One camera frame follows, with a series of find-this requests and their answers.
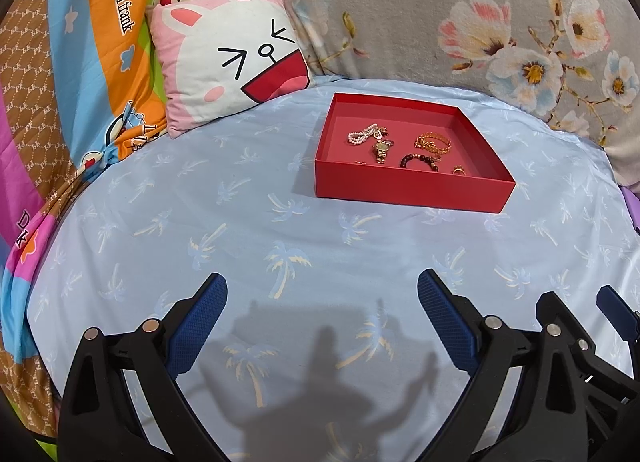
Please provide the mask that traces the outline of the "gold chain bangle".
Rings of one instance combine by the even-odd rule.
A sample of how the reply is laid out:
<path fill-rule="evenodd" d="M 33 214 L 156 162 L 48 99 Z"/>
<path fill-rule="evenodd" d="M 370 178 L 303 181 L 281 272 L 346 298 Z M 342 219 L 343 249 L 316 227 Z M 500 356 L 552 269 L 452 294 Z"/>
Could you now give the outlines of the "gold chain bangle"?
<path fill-rule="evenodd" d="M 425 132 L 416 137 L 414 147 L 431 152 L 436 156 L 444 156 L 451 151 L 452 143 L 445 135 L 436 132 Z"/>

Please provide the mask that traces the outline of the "gold wristwatch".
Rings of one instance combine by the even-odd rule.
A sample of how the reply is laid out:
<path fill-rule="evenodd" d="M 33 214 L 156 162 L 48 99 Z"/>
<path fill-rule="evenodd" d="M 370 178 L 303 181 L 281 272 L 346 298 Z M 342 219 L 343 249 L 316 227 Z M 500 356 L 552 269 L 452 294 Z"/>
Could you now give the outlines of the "gold wristwatch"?
<path fill-rule="evenodd" d="M 394 142 L 388 138 L 386 127 L 378 127 L 373 132 L 374 144 L 372 147 L 375 162 L 384 164 L 388 156 L 388 152 L 394 146 Z"/>

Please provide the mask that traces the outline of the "red jewelry tray box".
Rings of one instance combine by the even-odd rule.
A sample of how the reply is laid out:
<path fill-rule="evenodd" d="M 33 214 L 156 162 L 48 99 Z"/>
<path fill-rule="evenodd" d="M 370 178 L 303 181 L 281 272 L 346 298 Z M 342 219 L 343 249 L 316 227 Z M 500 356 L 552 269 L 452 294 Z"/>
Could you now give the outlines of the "red jewelry tray box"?
<path fill-rule="evenodd" d="M 386 127 L 394 146 L 375 162 L 373 132 Z M 452 149 L 436 156 L 416 137 L 436 132 Z M 366 94 L 337 93 L 324 123 L 314 188 L 319 198 L 499 213 L 515 181 L 488 141 L 457 107 Z"/>

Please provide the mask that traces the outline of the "purple notebook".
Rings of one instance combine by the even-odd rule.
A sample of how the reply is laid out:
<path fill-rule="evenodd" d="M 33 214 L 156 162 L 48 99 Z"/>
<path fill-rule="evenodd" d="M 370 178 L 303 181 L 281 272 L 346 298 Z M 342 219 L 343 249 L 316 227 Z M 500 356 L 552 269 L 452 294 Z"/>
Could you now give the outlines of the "purple notebook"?
<path fill-rule="evenodd" d="M 623 198 L 629 212 L 632 225 L 637 234 L 640 234 L 640 199 L 629 188 L 620 187 Z"/>

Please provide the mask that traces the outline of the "grey floral blanket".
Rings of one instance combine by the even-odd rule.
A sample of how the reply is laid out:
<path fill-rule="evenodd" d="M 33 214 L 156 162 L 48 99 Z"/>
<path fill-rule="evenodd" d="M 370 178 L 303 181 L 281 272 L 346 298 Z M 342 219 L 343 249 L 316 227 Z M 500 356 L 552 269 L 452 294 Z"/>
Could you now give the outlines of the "grey floral blanket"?
<path fill-rule="evenodd" d="M 489 94 L 604 149 L 639 186 L 629 0 L 285 0 L 310 68 Z"/>

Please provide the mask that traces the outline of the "colorful cartoon bedsheet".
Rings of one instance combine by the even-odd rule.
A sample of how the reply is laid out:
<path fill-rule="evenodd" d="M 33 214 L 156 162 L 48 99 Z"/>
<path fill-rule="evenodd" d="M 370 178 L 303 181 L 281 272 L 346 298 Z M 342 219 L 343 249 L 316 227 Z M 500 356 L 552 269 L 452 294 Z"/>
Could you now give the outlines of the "colorful cartoon bedsheet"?
<path fill-rule="evenodd" d="M 30 293 L 80 193 L 167 130 L 145 13 L 171 1 L 1 0 L 1 392 L 28 439 L 3 434 L 3 460 L 56 457 L 58 394 Z"/>

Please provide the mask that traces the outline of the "pink cat face pillow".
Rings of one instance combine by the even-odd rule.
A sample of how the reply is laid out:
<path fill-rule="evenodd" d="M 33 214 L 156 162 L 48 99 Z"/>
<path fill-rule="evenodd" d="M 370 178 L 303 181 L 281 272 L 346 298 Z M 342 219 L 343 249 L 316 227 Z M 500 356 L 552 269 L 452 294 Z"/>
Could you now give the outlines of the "pink cat face pillow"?
<path fill-rule="evenodd" d="M 190 0 L 148 16 L 172 138 L 312 85 L 284 0 Z"/>

